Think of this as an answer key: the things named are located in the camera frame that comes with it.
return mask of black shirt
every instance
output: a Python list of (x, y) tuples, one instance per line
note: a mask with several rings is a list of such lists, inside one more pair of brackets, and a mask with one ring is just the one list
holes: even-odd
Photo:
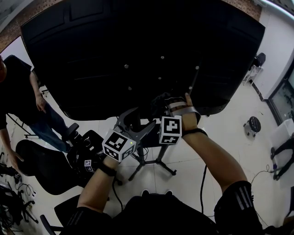
[(27, 125), (36, 123), (40, 112), (29, 81), (31, 66), (13, 55), (8, 56), (3, 62), (7, 68), (7, 75), (0, 83), (0, 129), (6, 128), (7, 113), (16, 115)]
[(133, 197), (113, 219), (107, 214), (79, 207), (61, 234), (156, 233), (158, 230), (175, 234), (264, 234), (253, 206), (249, 182), (236, 182), (226, 189), (215, 206), (215, 222), (174, 196), (151, 194)]

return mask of round black stool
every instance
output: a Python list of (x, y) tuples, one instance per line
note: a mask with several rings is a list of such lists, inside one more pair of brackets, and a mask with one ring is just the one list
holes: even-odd
[(256, 117), (251, 117), (243, 126), (245, 127), (246, 125), (249, 125), (251, 128), (250, 132), (253, 133), (253, 137), (255, 137), (256, 133), (260, 132), (261, 130), (260, 121)]

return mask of black sleeve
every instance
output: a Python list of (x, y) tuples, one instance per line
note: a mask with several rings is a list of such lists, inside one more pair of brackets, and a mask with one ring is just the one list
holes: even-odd
[(22, 74), (23, 76), (29, 76), (31, 74), (30, 65), (28, 65), (26, 62), (23, 62), (21, 59), (17, 58), (16, 56), (13, 56), (13, 59), (20, 74)]
[(6, 113), (0, 110), (0, 130), (6, 129)]
[(218, 230), (224, 234), (262, 233), (249, 182), (239, 181), (226, 189), (215, 206), (215, 222)]
[(110, 220), (111, 217), (107, 214), (99, 213), (86, 207), (79, 207), (60, 235), (95, 234), (99, 229), (98, 225), (107, 224)]

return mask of forearm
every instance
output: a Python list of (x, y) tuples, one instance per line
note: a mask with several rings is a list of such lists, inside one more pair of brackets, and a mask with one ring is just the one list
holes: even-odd
[(8, 134), (8, 131), (6, 128), (0, 130), (0, 136), (1, 136), (2, 143), (5, 147), (5, 149), (7, 151), (10, 151), (11, 150), (10, 138), (9, 138), (9, 134)]
[(35, 93), (35, 96), (39, 96), (41, 95), (40, 91), (39, 91), (39, 85), (38, 85), (38, 81), (37, 81), (37, 78), (36, 78), (36, 75), (31, 72), (30, 76), (29, 76), (29, 81), (33, 87), (33, 90), (34, 90), (34, 93)]
[[(116, 169), (118, 162), (106, 157), (103, 163), (109, 168)], [(111, 189), (114, 177), (108, 176), (102, 170), (97, 169), (79, 197), (78, 207), (87, 207), (103, 212)]]
[(188, 134), (183, 139), (204, 160), (223, 192), (232, 183), (247, 180), (240, 164), (206, 135), (202, 133)]

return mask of black wristband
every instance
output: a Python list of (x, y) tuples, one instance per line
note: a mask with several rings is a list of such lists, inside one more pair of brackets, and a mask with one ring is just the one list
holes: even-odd
[(105, 174), (113, 177), (116, 175), (116, 170), (109, 168), (108, 166), (104, 165), (104, 163), (99, 164), (99, 169), (102, 170)]
[(183, 133), (182, 133), (182, 138), (183, 138), (185, 135), (187, 135), (187, 134), (192, 134), (192, 133), (197, 133), (197, 132), (201, 132), (202, 134), (208, 136), (208, 135), (206, 134), (205, 131), (203, 131), (203, 130), (200, 129), (200, 128), (196, 128), (196, 129), (193, 129), (193, 130), (185, 130), (185, 131), (183, 131)]

